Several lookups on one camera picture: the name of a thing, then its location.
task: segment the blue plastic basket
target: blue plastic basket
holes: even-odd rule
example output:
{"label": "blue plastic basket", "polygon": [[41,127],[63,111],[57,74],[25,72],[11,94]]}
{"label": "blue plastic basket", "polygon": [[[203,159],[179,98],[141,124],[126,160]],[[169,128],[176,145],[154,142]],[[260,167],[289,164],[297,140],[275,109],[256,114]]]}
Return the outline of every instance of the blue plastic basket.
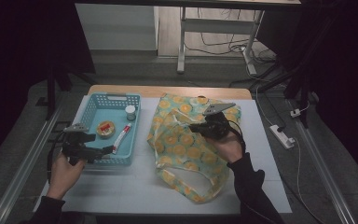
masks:
{"label": "blue plastic basket", "polygon": [[[125,112],[127,105],[135,106],[135,120],[127,120],[127,114]],[[93,165],[87,166],[89,169],[131,165],[140,110],[141,96],[139,94],[98,92],[90,96],[80,120],[81,123],[89,128],[88,133],[97,134],[97,126],[104,120],[113,121],[116,131],[114,135],[108,139],[103,139],[97,134],[95,141],[86,143],[87,147],[102,149],[103,147],[112,146],[127,124],[131,123],[131,129],[121,142],[116,154],[109,154],[105,156],[103,160],[95,161]]]}

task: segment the toothpaste tube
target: toothpaste tube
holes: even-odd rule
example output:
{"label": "toothpaste tube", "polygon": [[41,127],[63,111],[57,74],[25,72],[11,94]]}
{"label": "toothpaste tube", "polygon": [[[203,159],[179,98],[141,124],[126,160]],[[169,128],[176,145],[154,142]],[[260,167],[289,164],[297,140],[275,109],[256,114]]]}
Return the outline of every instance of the toothpaste tube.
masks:
{"label": "toothpaste tube", "polygon": [[113,151],[112,151],[113,154],[116,154],[118,147],[121,144],[121,141],[124,139],[124,137],[130,131],[130,128],[131,128],[131,124],[129,123],[124,127],[123,131],[121,131],[121,133],[118,135],[118,138],[116,139],[115,143],[113,144]]}

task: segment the yellow floral cloth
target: yellow floral cloth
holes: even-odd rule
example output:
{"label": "yellow floral cloth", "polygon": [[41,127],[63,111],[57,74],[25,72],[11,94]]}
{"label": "yellow floral cloth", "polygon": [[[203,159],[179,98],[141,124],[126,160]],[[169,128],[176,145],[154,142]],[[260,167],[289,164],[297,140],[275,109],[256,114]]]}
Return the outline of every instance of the yellow floral cloth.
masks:
{"label": "yellow floral cloth", "polygon": [[[188,124],[204,122],[204,110],[210,104],[222,103],[208,98],[166,94],[159,100],[147,136],[147,142],[155,151],[157,175],[194,203],[205,203],[216,196],[224,187],[229,172],[227,162],[217,156],[216,149],[199,133],[192,133]],[[239,106],[233,106],[223,113],[227,119],[240,123]],[[200,173],[210,181],[211,186],[200,195],[167,168]]]}

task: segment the small cup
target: small cup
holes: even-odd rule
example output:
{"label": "small cup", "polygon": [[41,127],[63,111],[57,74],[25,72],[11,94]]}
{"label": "small cup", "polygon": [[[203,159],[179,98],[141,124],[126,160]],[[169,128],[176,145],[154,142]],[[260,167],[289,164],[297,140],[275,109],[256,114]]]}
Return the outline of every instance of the small cup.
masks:
{"label": "small cup", "polygon": [[126,113],[127,113],[127,120],[131,121],[131,120],[136,119],[135,106],[134,105],[127,105],[126,106]]}

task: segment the small jar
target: small jar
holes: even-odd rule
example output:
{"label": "small jar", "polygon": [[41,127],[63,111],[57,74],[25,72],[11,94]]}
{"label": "small jar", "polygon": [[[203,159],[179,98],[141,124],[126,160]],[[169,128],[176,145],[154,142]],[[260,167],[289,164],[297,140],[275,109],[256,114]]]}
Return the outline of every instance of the small jar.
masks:
{"label": "small jar", "polygon": [[134,105],[127,105],[126,106],[126,113],[127,113],[127,120],[132,121],[132,120],[136,119],[135,106]]}
{"label": "small jar", "polygon": [[110,138],[115,133],[115,124],[110,120],[105,120],[98,124],[96,131],[101,138]]}

